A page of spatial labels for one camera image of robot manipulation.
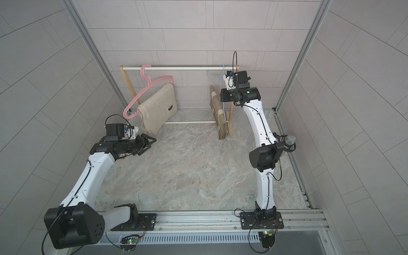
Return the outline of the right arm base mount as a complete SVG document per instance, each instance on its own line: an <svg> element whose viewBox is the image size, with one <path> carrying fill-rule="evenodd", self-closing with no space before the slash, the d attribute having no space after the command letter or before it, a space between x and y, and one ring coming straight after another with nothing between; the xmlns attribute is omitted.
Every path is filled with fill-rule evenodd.
<svg viewBox="0 0 408 255"><path fill-rule="evenodd" d="M240 212L240 224L243 230L281 230L284 228L283 219L279 211L268 210L266 215L260 212Z"/></svg>

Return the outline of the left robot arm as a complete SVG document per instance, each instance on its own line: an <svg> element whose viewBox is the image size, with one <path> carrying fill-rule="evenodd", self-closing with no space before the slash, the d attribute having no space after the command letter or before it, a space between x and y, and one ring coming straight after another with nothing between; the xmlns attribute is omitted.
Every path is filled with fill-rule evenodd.
<svg viewBox="0 0 408 255"><path fill-rule="evenodd" d="M109 231L141 231L155 228L156 214L140 214L135 204L124 204L100 214L95 202L102 183L115 161L142 155L156 139L146 134L130 140L108 137L94 144L76 184L58 207L44 216L47 236L57 250L98 243Z"/></svg>

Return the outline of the pink plastic hanger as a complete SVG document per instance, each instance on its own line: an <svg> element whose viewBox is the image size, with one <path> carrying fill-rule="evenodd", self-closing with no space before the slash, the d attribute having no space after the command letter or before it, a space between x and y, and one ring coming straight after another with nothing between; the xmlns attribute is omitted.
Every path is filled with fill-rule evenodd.
<svg viewBox="0 0 408 255"><path fill-rule="evenodd" d="M168 80L168 81L170 82L170 84L173 84L173 82L174 82L174 78L173 78L171 75L164 76L164 77L162 77L162 78L160 78L160 79L157 79L157 80L155 80L155 81L152 82L150 76L144 74L144 73L145 73L145 71L144 71L144 68L145 68L145 67L151 67L151 65L150 65L150 64L144 64L144 65L141 67L141 69L140 69L140 75L141 75L141 77L142 77L143 79L145 79L145 80L148 81L148 86L146 86L145 88L143 88L143 89L140 91L139 94L136 94L136 92L135 92L135 90L134 90L134 88L133 88L133 85L131 84L131 82L130 82L130 80L129 80L129 77L127 76L126 70L128 70L128 69L130 69L130 68L121 67L121 71L122 71L122 74L124 75L124 78L126 79L127 85L130 86L130 90L131 90L132 94L134 95L134 98L133 98L132 101L127 105L127 107L124 109L124 112L123 112L123 117L124 117L126 120L130 120L130 119L136 117L136 116L140 113L140 111L138 110L138 111L137 111L136 113L134 113L134 114L131 114L131 115L129 114L129 112L130 112L132 106L133 106L135 103L138 103L138 105L140 105L139 98L140 98L145 92L147 92L151 87L153 87L153 86L156 85L157 83L162 82L162 81L165 81L165 80Z"/></svg>

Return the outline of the right controller board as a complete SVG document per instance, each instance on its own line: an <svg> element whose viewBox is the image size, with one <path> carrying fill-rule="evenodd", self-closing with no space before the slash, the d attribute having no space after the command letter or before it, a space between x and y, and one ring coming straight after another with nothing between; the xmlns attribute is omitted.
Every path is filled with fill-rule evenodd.
<svg viewBox="0 0 408 255"><path fill-rule="evenodd" d="M264 249L271 249L276 241L276 236L273 232L258 232L259 240Z"/></svg>

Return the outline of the white top rack rod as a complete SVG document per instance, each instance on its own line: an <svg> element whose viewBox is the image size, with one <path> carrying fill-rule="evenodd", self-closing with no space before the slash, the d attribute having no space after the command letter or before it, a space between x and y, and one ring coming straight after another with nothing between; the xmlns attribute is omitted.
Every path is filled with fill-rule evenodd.
<svg viewBox="0 0 408 255"><path fill-rule="evenodd" d="M145 71L223 71L237 70L236 67L145 67Z"/></svg>

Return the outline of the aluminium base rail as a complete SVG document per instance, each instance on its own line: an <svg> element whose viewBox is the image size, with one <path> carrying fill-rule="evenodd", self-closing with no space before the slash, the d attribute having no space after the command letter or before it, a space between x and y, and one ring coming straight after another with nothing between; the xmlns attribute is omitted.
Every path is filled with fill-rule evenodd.
<svg viewBox="0 0 408 255"><path fill-rule="evenodd" d="M157 214L153 231L109 231L102 239L92 245L111 244L122 250L132 250L137 245L148 244L218 244L218 243L246 243L250 247L260 244L258 232L279 233L317 233L324 251L328 255L338 252L329 232L329 226L322 210L282 210L284 228L278 229L249 229L243 230L240 224L242 210L227 211L157 211L143 213ZM121 245L120 241L128 235L139 234L143 237L136 246Z"/></svg>

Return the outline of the cream fuzzy scarf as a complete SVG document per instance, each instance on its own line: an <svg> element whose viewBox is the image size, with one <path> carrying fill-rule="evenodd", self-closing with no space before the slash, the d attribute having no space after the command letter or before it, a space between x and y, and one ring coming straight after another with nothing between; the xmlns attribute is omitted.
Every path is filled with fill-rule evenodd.
<svg viewBox="0 0 408 255"><path fill-rule="evenodd" d="M162 125L177 112L174 86L165 84L149 99L138 106L142 128L156 135Z"/></svg>

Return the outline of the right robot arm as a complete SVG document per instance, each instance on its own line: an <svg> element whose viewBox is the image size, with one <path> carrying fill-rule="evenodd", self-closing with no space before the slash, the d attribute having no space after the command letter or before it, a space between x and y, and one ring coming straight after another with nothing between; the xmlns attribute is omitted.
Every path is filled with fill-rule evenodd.
<svg viewBox="0 0 408 255"><path fill-rule="evenodd" d="M257 174L257 199L254 215L257 222L275 220L277 217L273 196L274 168L284 145L271 131L263 111L257 88L221 90L222 102L233 102L243 108L255 137L256 149L249 153L251 166Z"/></svg>

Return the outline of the left controller board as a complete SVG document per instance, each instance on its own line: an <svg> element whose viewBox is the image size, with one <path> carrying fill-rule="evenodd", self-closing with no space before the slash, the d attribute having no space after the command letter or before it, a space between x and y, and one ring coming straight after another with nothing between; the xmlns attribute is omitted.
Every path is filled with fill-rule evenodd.
<svg viewBox="0 0 408 255"><path fill-rule="evenodd" d="M136 246L143 236L139 234L128 235L123 237L120 241L121 245L130 245L131 247Z"/></svg>

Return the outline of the controller board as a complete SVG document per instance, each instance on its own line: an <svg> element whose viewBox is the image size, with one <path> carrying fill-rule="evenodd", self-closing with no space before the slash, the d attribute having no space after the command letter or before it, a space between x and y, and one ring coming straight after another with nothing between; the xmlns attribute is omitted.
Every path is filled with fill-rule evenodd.
<svg viewBox="0 0 408 255"><path fill-rule="evenodd" d="M264 249L271 249L276 241L276 236L273 232L258 232L259 240Z"/></svg>
<svg viewBox="0 0 408 255"><path fill-rule="evenodd" d="M139 234L128 235L123 237L120 241L121 245L130 245L131 247L136 246L143 236Z"/></svg>

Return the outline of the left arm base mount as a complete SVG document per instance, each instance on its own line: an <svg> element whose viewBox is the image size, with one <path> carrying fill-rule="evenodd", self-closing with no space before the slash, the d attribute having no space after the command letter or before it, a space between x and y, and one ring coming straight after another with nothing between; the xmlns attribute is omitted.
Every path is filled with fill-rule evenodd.
<svg viewBox="0 0 408 255"><path fill-rule="evenodd" d="M138 215L136 220L133 216L131 219L125 223L122 223L110 231L153 231L155 228L157 214L154 213L143 213Z"/></svg>

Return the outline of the wooden clothes rack frame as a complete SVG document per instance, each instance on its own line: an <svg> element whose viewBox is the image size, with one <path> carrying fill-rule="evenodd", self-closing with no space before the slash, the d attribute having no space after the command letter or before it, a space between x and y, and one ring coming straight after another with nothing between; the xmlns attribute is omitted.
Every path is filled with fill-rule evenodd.
<svg viewBox="0 0 408 255"><path fill-rule="evenodd" d="M150 76L145 75L145 71L221 71L224 70L225 66L222 67L152 67L149 64L145 64L141 67L126 67L121 65L120 66L120 71L123 75L123 78L125 79L125 82L127 84L128 89L130 90L133 100L128 104L128 106L125 108L124 116L126 116L127 120L135 117L137 114L133 115L128 115L128 112L131 112L131 108L134 105L134 103L137 103L138 105L140 104L139 97L146 92L151 86L154 86L158 82L162 82L166 79L169 79L171 83L174 82L174 78L171 75L164 76L154 82L151 81ZM148 81L148 88L143 89L140 94L137 94L134 86L127 74L127 71L140 71L140 75L143 79L146 79ZM232 113L233 113L233 105L230 107L230 111L227 112L229 113L227 120L225 121L227 123L226 128L224 129L226 135L232 135L233 134L233 125L232 125ZM209 124L209 123L216 123L216 121L181 121L181 122L165 122L164 124Z"/></svg>

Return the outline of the brown plaid scarf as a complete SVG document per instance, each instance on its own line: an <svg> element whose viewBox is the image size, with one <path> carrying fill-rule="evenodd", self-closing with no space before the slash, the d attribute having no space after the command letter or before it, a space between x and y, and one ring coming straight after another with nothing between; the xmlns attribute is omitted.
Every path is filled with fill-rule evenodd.
<svg viewBox="0 0 408 255"><path fill-rule="evenodd" d="M210 85L210 107L215 118L216 126L218 128L218 138L224 140L230 135L229 131L229 112L224 109L224 104L221 102L219 95L214 87Z"/></svg>

